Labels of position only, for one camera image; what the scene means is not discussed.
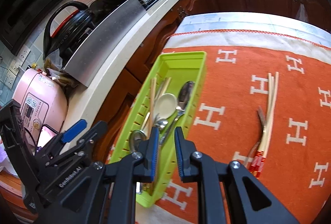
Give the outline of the white ceramic soup spoon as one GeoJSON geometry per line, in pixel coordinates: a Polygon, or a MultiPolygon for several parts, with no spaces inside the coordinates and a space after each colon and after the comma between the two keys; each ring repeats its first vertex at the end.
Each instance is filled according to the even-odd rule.
{"type": "Polygon", "coordinates": [[[171,93],[163,94],[154,105],[153,119],[159,114],[161,118],[168,120],[168,118],[174,114],[176,107],[176,96],[171,93]]]}

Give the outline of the green plastic utensil tray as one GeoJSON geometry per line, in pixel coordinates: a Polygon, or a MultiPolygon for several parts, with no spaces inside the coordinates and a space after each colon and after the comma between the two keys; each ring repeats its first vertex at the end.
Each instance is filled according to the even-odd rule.
{"type": "Polygon", "coordinates": [[[151,120],[168,120],[159,140],[157,179],[151,190],[136,196],[137,202],[151,207],[161,199],[177,166],[174,129],[187,135],[201,95],[206,73],[206,52],[172,52],[158,56],[130,109],[109,161],[120,161],[130,153],[129,137],[133,131],[149,130],[151,120]]]}

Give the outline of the metal spiral chopstick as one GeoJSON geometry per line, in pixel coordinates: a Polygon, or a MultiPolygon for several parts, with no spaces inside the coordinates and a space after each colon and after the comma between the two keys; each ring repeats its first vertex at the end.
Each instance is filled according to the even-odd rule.
{"type": "Polygon", "coordinates": [[[170,81],[172,80],[171,77],[166,77],[160,84],[158,90],[157,90],[157,93],[156,93],[156,96],[155,96],[155,99],[154,99],[154,103],[156,104],[157,100],[163,95],[165,94],[169,84],[170,84],[170,81]]]}

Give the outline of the large steel spoon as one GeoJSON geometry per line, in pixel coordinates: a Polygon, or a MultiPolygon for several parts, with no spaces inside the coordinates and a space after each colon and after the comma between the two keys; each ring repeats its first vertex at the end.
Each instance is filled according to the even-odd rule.
{"type": "Polygon", "coordinates": [[[185,114],[186,106],[191,98],[191,94],[194,89],[194,86],[195,86],[195,82],[187,81],[180,89],[180,92],[179,92],[178,98],[177,98],[177,107],[176,107],[177,115],[171,122],[170,126],[166,129],[163,136],[161,137],[161,140],[159,142],[160,146],[163,146],[165,144],[165,142],[169,138],[170,133],[173,130],[173,128],[175,127],[179,118],[185,114]]]}

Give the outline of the smartphone on counter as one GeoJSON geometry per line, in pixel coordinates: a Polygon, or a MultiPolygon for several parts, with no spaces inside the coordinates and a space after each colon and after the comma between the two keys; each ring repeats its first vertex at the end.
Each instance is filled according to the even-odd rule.
{"type": "Polygon", "coordinates": [[[38,137],[37,147],[44,147],[54,136],[58,134],[58,131],[49,125],[44,124],[38,137]]]}

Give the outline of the pink rice cooker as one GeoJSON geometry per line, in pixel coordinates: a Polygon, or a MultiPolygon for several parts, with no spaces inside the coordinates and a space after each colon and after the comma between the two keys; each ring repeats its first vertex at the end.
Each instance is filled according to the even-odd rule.
{"type": "Polygon", "coordinates": [[[67,115],[66,96],[56,82],[41,71],[27,69],[22,75],[13,94],[20,105],[26,138],[31,146],[37,146],[42,126],[49,125],[60,131],[67,115]]]}

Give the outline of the steel splash guard panel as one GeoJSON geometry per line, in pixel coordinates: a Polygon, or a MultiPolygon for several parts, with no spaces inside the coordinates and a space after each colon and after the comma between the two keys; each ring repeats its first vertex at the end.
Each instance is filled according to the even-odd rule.
{"type": "Polygon", "coordinates": [[[63,71],[88,87],[120,40],[145,13],[139,0],[124,2],[88,35],[63,71]]]}

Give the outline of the black pressure cooker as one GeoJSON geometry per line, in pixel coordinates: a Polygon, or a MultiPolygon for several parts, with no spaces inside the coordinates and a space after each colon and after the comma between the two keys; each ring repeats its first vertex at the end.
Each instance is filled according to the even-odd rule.
{"type": "Polygon", "coordinates": [[[95,28],[94,17],[94,13],[82,2],[70,1],[60,6],[51,15],[44,31],[43,58],[45,59],[55,50],[59,50],[60,57],[64,61],[68,61],[83,40],[87,38],[88,31],[95,28]],[[51,33],[52,21],[67,7],[74,7],[76,10],[51,33]]]}

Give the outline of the orange H pattern blanket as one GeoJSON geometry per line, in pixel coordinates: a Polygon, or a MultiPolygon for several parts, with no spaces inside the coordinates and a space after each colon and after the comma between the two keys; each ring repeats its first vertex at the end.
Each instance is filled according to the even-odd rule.
{"type": "Polygon", "coordinates": [[[330,196],[330,36],[253,30],[175,33],[164,53],[206,52],[188,138],[219,162],[244,163],[279,72],[272,137],[260,181],[301,223],[330,196]]]}

